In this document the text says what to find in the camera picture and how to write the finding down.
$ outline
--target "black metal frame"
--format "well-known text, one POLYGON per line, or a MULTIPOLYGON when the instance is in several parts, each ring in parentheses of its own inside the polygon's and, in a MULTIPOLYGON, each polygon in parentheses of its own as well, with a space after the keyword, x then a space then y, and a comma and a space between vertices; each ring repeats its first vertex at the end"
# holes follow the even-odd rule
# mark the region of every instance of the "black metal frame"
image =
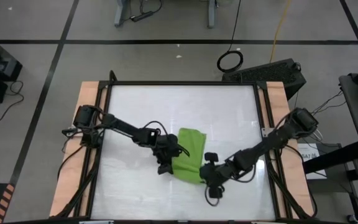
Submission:
MULTIPOLYGON (((261 133, 261 136, 262 136, 262 128, 264 128, 265 125, 264 125, 263 116, 262 116, 262 109, 261 109, 261 105, 260 105, 260 98, 259 98, 259 92, 258 92, 258 87, 259 86, 258 86, 258 84, 260 84, 260 83, 259 82, 258 83, 257 82, 240 82, 240 83, 239 82, 209 82, 209 81, 195 81, 195 82, 166 82, 166 81, 140 81, 140 82, 136 81, 136 82, 132 82, 132 81, 112 81, 112 80, 110 80, 110 81, 100 81, 99 86, 98 86, 98 92, 97 92, 97 95, 96 95, 95 106, 100 105, 103 90, 105 88, 107 88, 106 99, 105 99, 105 104, 104 104, 104 108, 103 108, 104 112, 107 113, 108 108, 109 108, 109 102, 110 102, 110 99, 111 99, 111 90, 112 90, 112 87, 114 85, 194 85, 194 86, 239 86, 239 85, 247 85, 247 86, 252 86, 253 89, 254 89, 255 104, 256 104, 257 113, 258 113, 258 119, 259 119, 259 124, 260 124, 260 131, 261 131, 260 133, 261 133)), ((270 126, 273 126, 272 111, 271 111, 271 107, 270 107, 269 96, 268 96, 266 90, 264 90, 264 95, 265 95, 266 110, 267 110, 267 114, 268 114, 268 117, 269 117, 269 123, 270 123, 270 126)), ((82 173, 81 173, 80 185, 83 183, 84 178, 85 178, 86 174, 88 173, 88 167, 89 167, 89 161, 90 161, 90 157, 91 157, 91 151, 96 150, 94 163, 95 162, 99 163, 100 158, 101 158, 101 150, 102 150, 102 148, 103 148, 103 144, 100 145, 100 147, 97 148, 97 149, 88 149, 88 148, 86 149, 85 159, 84 159, 82 173)), ((267 159, 267 161, 270 161, 271 160, 270 154, 266 153, 265 158, 267 159)), ((280 162, 277 163, 277 167, 279 168, 280 177, 285 182, 285 178, 284 178, 284 175, 283 175, 282 163, 281 163, 281 160, 279 160, 279 161, 280 162)), ((89 189, 88 203, 86 205, 86 213, 85 213, 86 217, 91 216, 94 193, 95 193, 95 190, 96 190, 97 176, 98 175, 96 175, 95 178, 90 183, 91 187, 89 189)), ((272 201, 273 201, 273 209, 274 209, 274 213, 275 213, 275 218, 278 219, 278 218, 280 218, 280 212, 279 212, 279 208, 278 208, 276 188, 275 188, 275 184, 274 184, 273 180, 270 177, 268 179, 269 179, 270 191, 271 191, 271 194, 272 194, 272 201)), ((80 200, 80 202, 75 207, 74 216, 78 216, 79 213, 80 213, 81 201, 82 200, 80 200)))

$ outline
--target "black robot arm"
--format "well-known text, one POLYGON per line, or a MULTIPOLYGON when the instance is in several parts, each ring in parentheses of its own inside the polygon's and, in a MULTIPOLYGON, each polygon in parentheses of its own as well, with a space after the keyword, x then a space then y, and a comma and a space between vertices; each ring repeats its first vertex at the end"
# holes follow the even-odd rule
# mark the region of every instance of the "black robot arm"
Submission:
POLYGON ((284 120, 283 126, 273 129, 262 142, 250 149, 237 151, 223 164, 215 164, 218 161, 217 154, 204 155, 209 163, 200 168, 200 177, 209 187, 209 197, 221 198, 224 192, 223 183, 229 179, 239 180, 252 170, 260 156, 269 150, 285 147, 290 139, 313 134, 318 125, 317 120, 306 109, 295 108, 284 120))
POLYGON ((161 130, 153 128, 137 128, 125 121, 116 118, 113 114, 104 113, 100 108, 90 105, 80 106, 74 118, 73 125, 82 131, 81 145, 86 147, 97 147, 100 131, 111 129, 132 139, 140 147, 151 148, 153 155, 160 164, 158 174, 172 172, 172 158, 178 157, 184 152, 189 152, 178 144, 178 138, 174 134, 161 135, 161 130), (101 120, 100 124, 94 124, 94 117, 101 120))

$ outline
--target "green cloth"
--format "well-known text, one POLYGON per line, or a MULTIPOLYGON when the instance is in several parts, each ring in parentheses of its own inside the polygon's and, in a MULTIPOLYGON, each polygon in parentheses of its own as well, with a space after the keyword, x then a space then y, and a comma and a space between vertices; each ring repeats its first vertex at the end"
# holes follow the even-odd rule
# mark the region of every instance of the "green cloth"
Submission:
POLYGON ((181 128, 178 134, 178 143, 190 153, 188 157, 181 153, 172 159, 173 175, 186 182, 200 184, 200 167, 203 161, 206 134, 198 130, 181 128))

